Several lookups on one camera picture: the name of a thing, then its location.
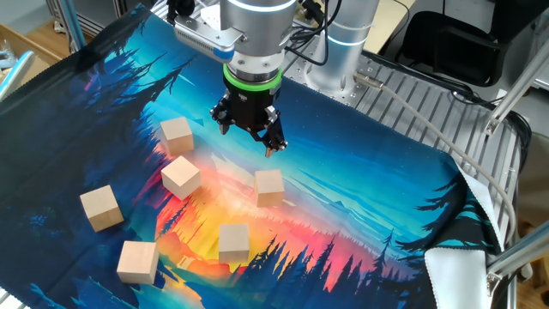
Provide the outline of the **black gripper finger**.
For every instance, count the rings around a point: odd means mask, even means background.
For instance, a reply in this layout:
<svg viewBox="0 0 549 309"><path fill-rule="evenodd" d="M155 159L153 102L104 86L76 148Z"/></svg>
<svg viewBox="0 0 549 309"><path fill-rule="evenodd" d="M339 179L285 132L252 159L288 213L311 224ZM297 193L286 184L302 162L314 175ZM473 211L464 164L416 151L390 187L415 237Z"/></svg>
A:
<svg viewBox="0 0 549 309"><path fill-rule="evenodd" d="M288 142L284 137L280 112L273 106L268 106L265 108L265 113L266 122L262 126L258 124L252 130L252 137L265 146L265 157L270 158L275 152L283 151Z"/></svg>
<svg viewBox="0 0 549 309"><path fill-rule="evenodd" d="M210 110L212 119L219 125L221 135L225 135L232 125L232 115L230 112L230 95L224 95Z"/></svg>

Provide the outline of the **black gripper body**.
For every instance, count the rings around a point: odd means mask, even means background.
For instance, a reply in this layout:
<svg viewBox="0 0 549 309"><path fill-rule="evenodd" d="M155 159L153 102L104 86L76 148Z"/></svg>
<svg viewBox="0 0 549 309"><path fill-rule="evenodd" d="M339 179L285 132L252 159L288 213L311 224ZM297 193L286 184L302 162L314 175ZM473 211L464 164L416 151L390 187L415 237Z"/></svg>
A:
<svg viewBox="0 0 549 309"><path fill-rule="evenodd" d="M267 119L265 108L275 108L280 96L281 80L251 84L225 79L224 83L227 94L231 96L232 124L243 130L252 131L258 124L262 126Z"/></svg>

